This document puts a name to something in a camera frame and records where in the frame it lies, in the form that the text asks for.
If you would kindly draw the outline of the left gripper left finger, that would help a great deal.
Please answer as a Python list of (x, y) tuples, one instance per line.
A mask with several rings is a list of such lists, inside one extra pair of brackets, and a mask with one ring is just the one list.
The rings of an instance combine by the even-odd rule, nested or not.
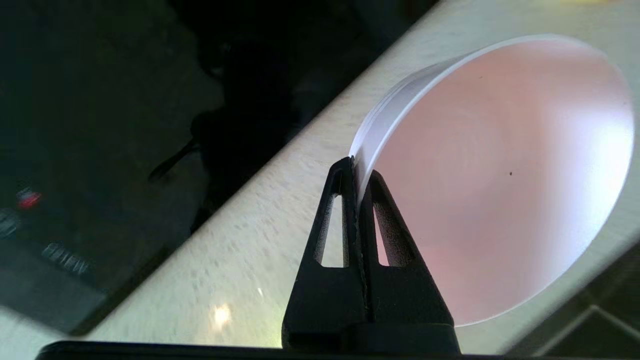
[[(354, 161), (330, 167), (281, 326), (288, 350), (338, 350), (346, 328), (367, 319)], [(342, 266), (322, 265), (333, 203), (342, 198)]]

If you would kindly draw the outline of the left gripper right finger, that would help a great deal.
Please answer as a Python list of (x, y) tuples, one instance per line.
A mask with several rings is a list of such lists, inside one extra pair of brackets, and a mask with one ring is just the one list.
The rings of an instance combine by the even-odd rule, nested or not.
[(454, 320), (382, 174), (373, 171), (359, 208), (366, 324), (375, 352), (457, 352)]

